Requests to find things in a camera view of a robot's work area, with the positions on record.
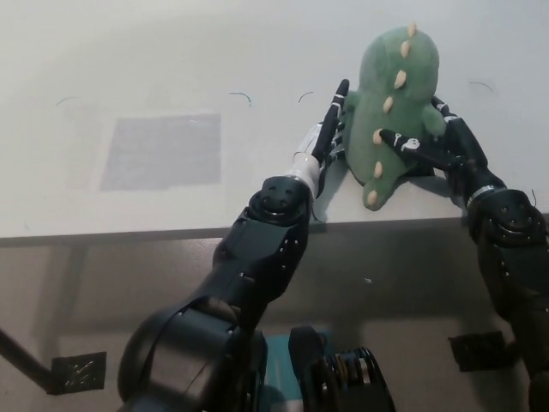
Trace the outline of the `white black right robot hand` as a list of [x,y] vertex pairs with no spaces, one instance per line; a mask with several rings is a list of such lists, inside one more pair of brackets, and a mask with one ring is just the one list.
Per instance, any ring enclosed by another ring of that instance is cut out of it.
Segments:
[[444,172],[451,194],[466,205],[488,192],[504,190],[506,185],[490,171],[480,143],[463,118],[437,96],[431,99],[431,108],[443,116],[442,136],[420,139],[382,129],[379,135],[383,142],[404,161],[417,161]]

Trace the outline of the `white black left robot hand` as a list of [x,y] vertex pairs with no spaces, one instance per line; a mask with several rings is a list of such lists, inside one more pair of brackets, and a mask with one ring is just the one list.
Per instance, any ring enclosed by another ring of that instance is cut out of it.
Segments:
[[336,157],[335,148],[341,143],[341,115],[348,91],[349,80],[343,79],[324,119],[311,128],[293,155],[288,174],[303,181],[314,198],[323,192],[326,173]]

